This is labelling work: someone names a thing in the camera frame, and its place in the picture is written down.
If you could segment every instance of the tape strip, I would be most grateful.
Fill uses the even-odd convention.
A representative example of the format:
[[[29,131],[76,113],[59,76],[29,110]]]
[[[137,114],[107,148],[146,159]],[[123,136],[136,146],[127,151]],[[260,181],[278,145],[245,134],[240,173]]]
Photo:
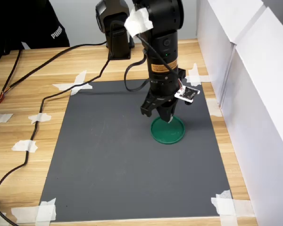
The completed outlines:
[[[191,86],[199,86],[202,82],[211,82],[208,75],[199,75],[197,64],[194,63],[193,69],[189,70],[189,76],[186,77]]]
[[[19,224],[35,224],[36,226],[49,226],[56,220],[56,199],[41,202],[40,206],[12,208],[12,214]]]
[[[0,217],[0,226],[9,226],[9,223],[3,219],[2,217]]]
[[[211,198],[222,226],[238,226],[237,217],[255,217],[251,201],[232,199],[231,191],[224,191]]]
[[[221,110],[219,108],[217,99],[214,98],[208,98],[207,99],[207,105],[208,105],[208,111],[210,115],[216,116],[216,117],[222,117]]]
[[[151,30],[153,28],[153,23],[149,20],[148,10],[146,8],[141,8],[135,11],[133,8],[130,16],[125,22],[125,28],[131,37]]]
[[[84,83],[86,73],[87,73],[87,71],[83,71],[79,75],[77,75],[74,83],[52,84],[52,85],[57,87],[60,91],[64,91],[64,90],[69,89],[70,87],[72,87],[74,85],[80,85],[80,84]],[[89,84],[85,84],[83,86],[75,87],[71,90],[70,95],[73,96],[73,95],[77,94],[77,92],[80,91],[81,89],[92,89],[92,86],[89,85]]]
[[[13,114],[0,114],[0,123],[6,123],[13,116]]]
[[[39,113],[37,115],[29,116],[28,118],[32,121],[32,124],[34,124],[36,121],[44,122],[51,120],[51,116],[47,115],[46,113]]]
[[[35,153],[38,147],[36,142],[32,140],[20,140],[18,141],[11,150],[18,152],[26,152],[27,150],[31,153]]]

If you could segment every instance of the gray mat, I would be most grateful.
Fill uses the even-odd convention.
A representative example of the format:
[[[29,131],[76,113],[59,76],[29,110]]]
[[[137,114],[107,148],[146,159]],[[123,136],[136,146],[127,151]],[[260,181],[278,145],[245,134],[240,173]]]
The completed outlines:
[[[148,87],[92,86],[70,97],[44,186],[57,221],[218,216],[211,197],[230,187],[202,87],[192,106],[177,106],[183,140],[162,145],[150,133],[158,114],[140,113]]]

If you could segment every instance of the wooden tabletop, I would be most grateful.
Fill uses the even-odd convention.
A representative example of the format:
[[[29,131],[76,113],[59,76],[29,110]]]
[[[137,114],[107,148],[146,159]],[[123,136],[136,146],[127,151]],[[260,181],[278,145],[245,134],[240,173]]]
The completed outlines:
[[[12,82],[20,79],[34,68],[53,57],[63,48],[24,50],[18,63]],[[81,47],[61,56],[45,66],[27,80],[19,84],[0,104],[0,113],[13,113],[7,123],[0,123],[0,179],[12,168],[22,164],[25,152],[15,152],[11,148],[19,140],[28,140],[34,125],[28,119],[39,112],[44,97],[55,94],[58,89],[52,84],[73,83],[75,77],[87,70],[86,81],[96,77],[107,60],[108,50],[105,46]],[[17,51],[3,56],[0,60],[0,91],[14,65]],[[131,60],[111,61],[103,76],[97,81],[121,81],[124,71],[131,63],[143,57],[142,46],[137,44],[132,52]],[[179,66],[191,69],[197,63],[200,75],[207,75],[197,40],[179,41]],[[145,79],[148,76],[147,64],[133,68],[128,79]],[[202,84],[206,98],[216,98],[211,83]],[[11,174],[0,187],[0,210],[16,221],[11,208],[39,205],[45,179],[49,170],[59,131],[69,100],[70,92],[45,102],[44,112],[51,115],[50,121],[39,124],[35,136],[38,146],[36,153],[30,153],[28,164]],[[211,117],[225,171],[234,199],[249,200],[247,189],[237,162],[234,149],[229,138],[225,121],[222,117]],[[239,218],[240,226],[256,226],[255,218]],[[185,218],[128,220],[82,223],[51,223],[52,225],[80,226],[219,226],[220,218]]]

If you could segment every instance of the green lid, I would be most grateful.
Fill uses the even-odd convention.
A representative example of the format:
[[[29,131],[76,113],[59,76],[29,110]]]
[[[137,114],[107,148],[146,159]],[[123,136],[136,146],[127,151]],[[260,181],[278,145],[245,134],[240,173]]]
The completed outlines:
[[[172,145],[184,137],[185,128],[183,122],[176,117],[170,123],[158,117],[151,125],[151,134],[161,144]]]

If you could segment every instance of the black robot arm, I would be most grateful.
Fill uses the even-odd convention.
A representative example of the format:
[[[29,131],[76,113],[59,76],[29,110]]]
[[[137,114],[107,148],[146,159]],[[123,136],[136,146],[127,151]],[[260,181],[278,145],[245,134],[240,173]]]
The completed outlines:
[[[143,43],[147,50],[150,89],[141,106],[141,113],[150,117],[156,109],[161,119],[169,122],[178,102],[175,94],[180,89],[180,81],[185,78],[185,70],[179,69],[177,63],[177,30],[183,26],[183,5],[181,0],[133,0],[133,3],[136,10],[146,8],[149,19],[153,22],[154,28],[142,33],[141,37],[173,70],[169,71],[148,45]]]

